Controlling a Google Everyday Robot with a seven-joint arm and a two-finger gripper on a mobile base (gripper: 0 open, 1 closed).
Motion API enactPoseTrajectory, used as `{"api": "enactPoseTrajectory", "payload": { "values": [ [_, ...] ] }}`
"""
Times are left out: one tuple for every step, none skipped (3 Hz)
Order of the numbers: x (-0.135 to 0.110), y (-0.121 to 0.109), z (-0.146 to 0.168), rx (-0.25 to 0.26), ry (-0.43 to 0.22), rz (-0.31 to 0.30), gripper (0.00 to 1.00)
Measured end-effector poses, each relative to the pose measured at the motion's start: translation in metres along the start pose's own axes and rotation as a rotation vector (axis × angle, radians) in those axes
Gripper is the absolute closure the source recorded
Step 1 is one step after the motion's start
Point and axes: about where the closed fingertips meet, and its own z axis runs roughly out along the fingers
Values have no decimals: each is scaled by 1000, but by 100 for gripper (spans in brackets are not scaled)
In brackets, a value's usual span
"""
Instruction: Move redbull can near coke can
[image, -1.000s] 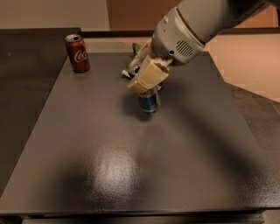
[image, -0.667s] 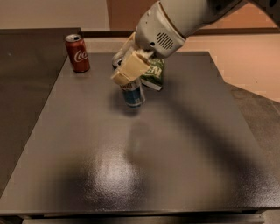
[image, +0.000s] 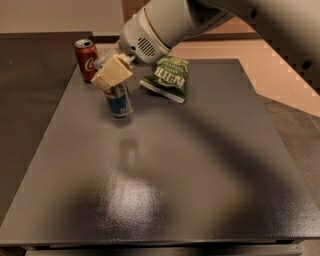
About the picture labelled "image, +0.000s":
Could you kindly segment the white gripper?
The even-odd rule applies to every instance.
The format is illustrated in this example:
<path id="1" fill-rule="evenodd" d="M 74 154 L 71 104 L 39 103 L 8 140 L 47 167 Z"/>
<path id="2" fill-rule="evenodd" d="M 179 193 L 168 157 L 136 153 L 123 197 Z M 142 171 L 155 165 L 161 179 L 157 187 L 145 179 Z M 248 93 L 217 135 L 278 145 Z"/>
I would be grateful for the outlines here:
<path id="1" fill-rule="evenodd" d="M 209 8 L 200 0 L 150 0 L 125 23 L 120 33 L 118 45 L 124 54 L 111 53 L 94 61 L 98 71 L 91 83 L 102 91 L 109 90 L 132 76 L 133 60 L 138 64 L 154 64 L 180 42 L 230 19 L 226 12 Z"/>

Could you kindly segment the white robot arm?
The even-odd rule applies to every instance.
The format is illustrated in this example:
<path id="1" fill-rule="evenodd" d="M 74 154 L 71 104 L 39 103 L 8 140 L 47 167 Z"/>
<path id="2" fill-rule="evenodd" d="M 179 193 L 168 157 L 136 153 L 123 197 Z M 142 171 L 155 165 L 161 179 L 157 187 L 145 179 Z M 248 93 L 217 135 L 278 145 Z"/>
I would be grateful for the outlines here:
<path id="1" fill-rule="evenodd" d="M 320 0 L 149 0 L 124 25 L 115 49 L 95 62 L 102 90 L 131 77 L 187 38 L 237 17 L 312 88 L 320 89 Z"/>

